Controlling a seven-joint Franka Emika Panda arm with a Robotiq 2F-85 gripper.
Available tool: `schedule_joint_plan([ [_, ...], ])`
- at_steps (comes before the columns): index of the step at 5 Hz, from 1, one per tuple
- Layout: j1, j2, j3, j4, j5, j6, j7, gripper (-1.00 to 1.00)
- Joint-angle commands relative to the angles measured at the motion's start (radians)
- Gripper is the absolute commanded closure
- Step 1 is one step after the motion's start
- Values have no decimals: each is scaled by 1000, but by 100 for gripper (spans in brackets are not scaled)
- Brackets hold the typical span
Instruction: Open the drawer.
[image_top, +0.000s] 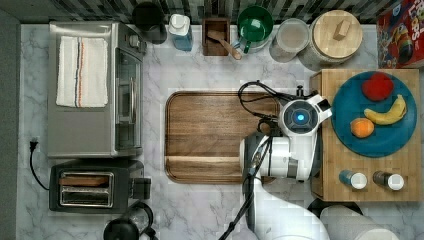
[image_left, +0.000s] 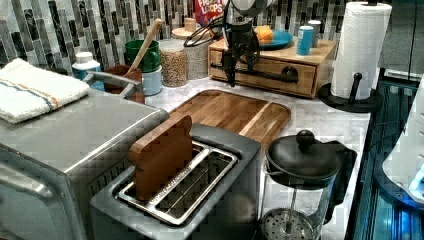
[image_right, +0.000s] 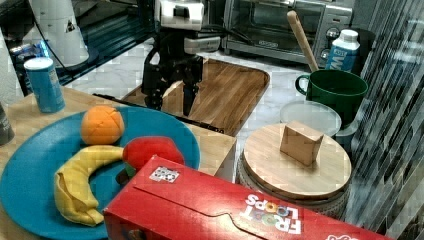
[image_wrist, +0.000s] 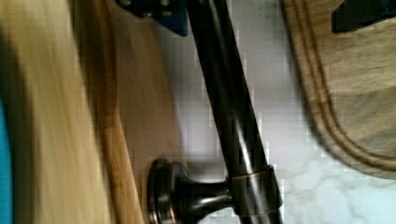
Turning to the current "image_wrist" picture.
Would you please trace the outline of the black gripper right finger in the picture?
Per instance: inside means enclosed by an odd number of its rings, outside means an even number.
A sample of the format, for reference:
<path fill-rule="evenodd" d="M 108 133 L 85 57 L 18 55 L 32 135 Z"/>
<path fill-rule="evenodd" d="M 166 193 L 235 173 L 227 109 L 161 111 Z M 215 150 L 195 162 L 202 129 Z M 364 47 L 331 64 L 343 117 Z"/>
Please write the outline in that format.
<path fill-rule="evenodd" d="M 345 0 L 331 15 L 332 32 L 354 32 L 396 15 L 396 0 Z"/>

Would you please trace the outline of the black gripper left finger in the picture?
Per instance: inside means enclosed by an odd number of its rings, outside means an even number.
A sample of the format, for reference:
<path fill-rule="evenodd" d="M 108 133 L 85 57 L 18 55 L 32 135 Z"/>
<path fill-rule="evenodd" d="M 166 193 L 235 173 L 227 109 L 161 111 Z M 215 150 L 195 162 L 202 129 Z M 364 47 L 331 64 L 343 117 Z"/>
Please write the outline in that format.
<path fill-rule="evenodd" d="M 185 0 L 115 0 L 115 2 L 138 18 L 152 18 L 174 34 L 188 35 Z"/>

